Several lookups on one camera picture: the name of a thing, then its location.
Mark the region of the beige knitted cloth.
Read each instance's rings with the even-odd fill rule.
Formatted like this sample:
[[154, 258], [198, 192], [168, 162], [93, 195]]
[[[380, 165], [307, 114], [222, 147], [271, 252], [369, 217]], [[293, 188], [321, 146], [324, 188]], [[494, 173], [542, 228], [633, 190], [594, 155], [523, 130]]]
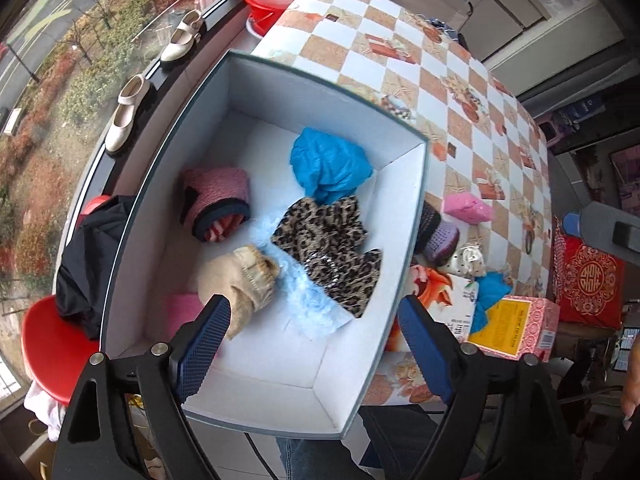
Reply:
[[226, 338], [231, 340], [252, 316], [270, 303], [280, 269], [255, 245], [245, 245], [204, 263], [198, 274], [198, 298], [202, 304], [215, 295], [227, 298], [231, 318]]

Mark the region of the pink knitted sock roll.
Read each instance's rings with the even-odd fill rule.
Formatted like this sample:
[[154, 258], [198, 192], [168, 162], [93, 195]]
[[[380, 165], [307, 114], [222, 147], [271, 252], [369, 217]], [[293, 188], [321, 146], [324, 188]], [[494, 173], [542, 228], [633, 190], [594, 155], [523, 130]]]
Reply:
[[250, 218], [250, 178], [241, 168], [187, 169], [181, 184], [179, 221], [199, 242], [222, 242]]

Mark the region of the leopard print scrunchie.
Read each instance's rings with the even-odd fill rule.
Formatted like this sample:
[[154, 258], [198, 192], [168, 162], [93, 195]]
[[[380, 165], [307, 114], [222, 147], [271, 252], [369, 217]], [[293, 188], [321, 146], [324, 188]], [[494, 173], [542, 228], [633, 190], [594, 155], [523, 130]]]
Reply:
[[367, 237], [356, 196], [325, 205], [304, 197], [288, 207], [270, 242], [296, 260], [344, 310], [361, 318], [383, 259], [378, 248], [363, 248]]

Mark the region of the blue mesh cloth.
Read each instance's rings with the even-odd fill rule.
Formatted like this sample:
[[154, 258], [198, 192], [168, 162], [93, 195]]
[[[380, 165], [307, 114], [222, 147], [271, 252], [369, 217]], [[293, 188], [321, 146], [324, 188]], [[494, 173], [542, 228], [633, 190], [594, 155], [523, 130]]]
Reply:
[[313, 128], [305, 128], [294, 141], [290, 165], [305, 195], [320, 205], [354, 195], [373, 174], [359, 145]]

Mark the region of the blue plastic cover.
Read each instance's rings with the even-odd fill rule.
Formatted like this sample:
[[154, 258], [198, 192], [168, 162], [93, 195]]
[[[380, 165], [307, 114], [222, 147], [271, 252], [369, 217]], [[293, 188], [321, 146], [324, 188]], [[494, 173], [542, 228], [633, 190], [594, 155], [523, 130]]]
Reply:
[[475, 309], [470, 333], [475, 334], [488, 324], [487, 312], [504, 297], [511, 293], [512, 286], [503, 274], [495, 271], [479, 276], [475, 283], [478, 285]]

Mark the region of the grey-green storage box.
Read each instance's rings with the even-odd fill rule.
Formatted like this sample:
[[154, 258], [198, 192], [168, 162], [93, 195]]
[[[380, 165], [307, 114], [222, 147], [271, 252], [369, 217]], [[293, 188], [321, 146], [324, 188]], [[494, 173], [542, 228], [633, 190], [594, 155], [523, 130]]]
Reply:
[[[372, 174], [356, 188], [360, 252], [382, 255], [367, 307], [352, 315], [314, 284], [328, 258], [295, 260], [272, 233], [305, 194], [290, 163], [316, 129], [356, 144]], [[169, 338], [190, 292], [231, 296], [230, 272], [256, 257], [277, 267], [272, 296], [220, 346], [186, 400], [203, 424], [275, 437], [348, 433], [404, 292], [426, 183], [428, 143], [416, 128], [318, 76], [231, 51], [208, 73], [160, 144], [134, 198], [104, 300], [101, 349], [135, 356]], [[201, 242], [184, 213], [189, 170], [238, 168], [250, 216], [220, 242]]]

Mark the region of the red plastic stool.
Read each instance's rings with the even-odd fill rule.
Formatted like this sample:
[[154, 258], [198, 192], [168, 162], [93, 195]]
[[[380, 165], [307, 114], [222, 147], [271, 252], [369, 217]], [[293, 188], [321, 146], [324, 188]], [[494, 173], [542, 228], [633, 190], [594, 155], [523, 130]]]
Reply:
[[[75, 229], [86, 214], [109, 198], [100, 195], [88, 203]], [[66, 405], [89, 356], [98, 351], [99, 339], [90, 340], [79, 324], [58, 315], [54, 293], [29, 308], [23, 322], [22, 348], [35, 383], [51, 398]]]

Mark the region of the black jacket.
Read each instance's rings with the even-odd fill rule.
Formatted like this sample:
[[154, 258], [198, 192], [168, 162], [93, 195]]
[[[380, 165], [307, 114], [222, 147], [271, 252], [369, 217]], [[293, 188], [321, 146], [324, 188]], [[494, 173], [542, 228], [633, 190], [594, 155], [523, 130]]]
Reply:
[[117, 195], [85, 215], [63, 250], [55, 284], [58, 315], [98, 340], [108, 281], [134, 196]]

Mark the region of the pink patterned tissue box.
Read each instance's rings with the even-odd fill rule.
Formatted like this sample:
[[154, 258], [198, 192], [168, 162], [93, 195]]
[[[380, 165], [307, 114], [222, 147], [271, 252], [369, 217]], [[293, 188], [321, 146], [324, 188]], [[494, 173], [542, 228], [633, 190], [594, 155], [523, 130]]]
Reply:
[[485, 353], [518, 360], [531, 353], [550, 360], [558, 331], [560, 308], [546, 298], [504, 296], [487, 312], [487, 325], [468, 341]]

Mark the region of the white bag orange print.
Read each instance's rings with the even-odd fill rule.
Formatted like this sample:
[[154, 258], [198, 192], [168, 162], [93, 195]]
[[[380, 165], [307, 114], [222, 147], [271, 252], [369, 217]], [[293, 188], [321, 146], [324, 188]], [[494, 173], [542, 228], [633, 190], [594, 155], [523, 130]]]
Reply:
[[478, 295], [477, 282], [416, 264], [406, 293], [418, 298], [434, 321], [445, 324], [459, 342], [468, 340]]

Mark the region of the light blue fluffy pompom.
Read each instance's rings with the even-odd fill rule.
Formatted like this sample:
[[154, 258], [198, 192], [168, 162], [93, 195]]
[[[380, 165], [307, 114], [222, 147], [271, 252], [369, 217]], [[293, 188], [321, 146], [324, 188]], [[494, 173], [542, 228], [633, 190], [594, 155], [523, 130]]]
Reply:
[[283, 213], [284, 210], [280, 209], [250, 220], [250, 241], [279, 266], [279, 292], [284, 297], [286, 310], [296, 330], [310, 340], [330, 336], [354, 317], [330, 298], [321, 286], [311, 281], [301, 263], [270, 240]]

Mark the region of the white satin scrunchie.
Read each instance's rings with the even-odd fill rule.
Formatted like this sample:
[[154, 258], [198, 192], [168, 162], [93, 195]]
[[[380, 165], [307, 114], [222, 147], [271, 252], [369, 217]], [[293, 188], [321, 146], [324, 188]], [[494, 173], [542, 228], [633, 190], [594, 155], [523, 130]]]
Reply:
[[457, 275], [460, 278], [484, 278], [486, 264], [480, 245], [469, 243], [458, 248], [439, 272]]

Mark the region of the red embroidered cushion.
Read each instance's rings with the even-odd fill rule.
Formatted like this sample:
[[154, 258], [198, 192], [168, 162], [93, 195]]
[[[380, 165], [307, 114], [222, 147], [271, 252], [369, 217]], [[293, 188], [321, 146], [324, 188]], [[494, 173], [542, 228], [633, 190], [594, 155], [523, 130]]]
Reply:
[[553, 295], [560, 321], [619, 330], [625, 263], [566, 234], [557, 218], [553, 227]]

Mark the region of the purple knitted hat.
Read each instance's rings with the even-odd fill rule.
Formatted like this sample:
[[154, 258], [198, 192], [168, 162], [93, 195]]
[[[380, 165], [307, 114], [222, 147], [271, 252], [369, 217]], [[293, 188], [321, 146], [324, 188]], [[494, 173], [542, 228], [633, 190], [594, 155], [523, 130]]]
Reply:
[[414, 252], [434, 266], [444, 266], [457, 250], [460, 232], [429, 203], [422, 207]]

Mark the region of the pink sponge block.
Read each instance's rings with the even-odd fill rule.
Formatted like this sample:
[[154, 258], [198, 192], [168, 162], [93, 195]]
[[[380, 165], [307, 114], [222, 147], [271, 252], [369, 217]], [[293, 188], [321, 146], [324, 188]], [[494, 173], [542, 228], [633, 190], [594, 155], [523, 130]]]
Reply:
[[471, 226], [491, 222], [494, 210], [472, 193], [450, 194], [444, 198], [442, 211]]

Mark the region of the cream shoe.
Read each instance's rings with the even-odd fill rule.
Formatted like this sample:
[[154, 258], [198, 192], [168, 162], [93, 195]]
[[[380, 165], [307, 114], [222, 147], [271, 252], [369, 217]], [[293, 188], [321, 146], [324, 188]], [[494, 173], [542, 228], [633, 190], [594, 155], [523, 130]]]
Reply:
[[201, 12], [199, 10], [186, 12], [171, 34], [168, 44], [160, 52], [160, 64], [174, 64], [184, 58], [201, 40], [205, 31], [206, 26]]
[[134, 118], [150, 88], [151, 84], [145, 76], [137, 74], [120, 89], [117, 106], [104, 139], [105, 151], [108, 154], [116, 154], [126, 144], [134, 128]]

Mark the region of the checkered patterned tablecloth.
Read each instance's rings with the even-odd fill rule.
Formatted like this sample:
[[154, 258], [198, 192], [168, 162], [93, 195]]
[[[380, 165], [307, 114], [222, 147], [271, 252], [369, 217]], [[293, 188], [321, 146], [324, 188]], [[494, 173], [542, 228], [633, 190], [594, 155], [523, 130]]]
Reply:
[[372, 101], [430, 141], [423, 197], [440, 208], [468, 192], [492, 210], [459, 224], [516, 298], [532, 300], [524, 335], [548, 358], [558, 309], [547, 300], [552, 253], [548, 150], [528, 111], [460, 44], [390, 0], [294, 0], [255, 48]]

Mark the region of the red plastic basin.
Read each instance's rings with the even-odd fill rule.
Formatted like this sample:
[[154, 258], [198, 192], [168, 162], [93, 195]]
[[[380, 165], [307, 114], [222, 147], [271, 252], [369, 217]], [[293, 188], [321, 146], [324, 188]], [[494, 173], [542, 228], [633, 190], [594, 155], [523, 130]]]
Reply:
[[259, 3], [256, 0], [244, 1], [250, 8], [250, 14], [247, 18], [248, 30], [258, 38], [265, 36], [285, 11], [285, 8]]

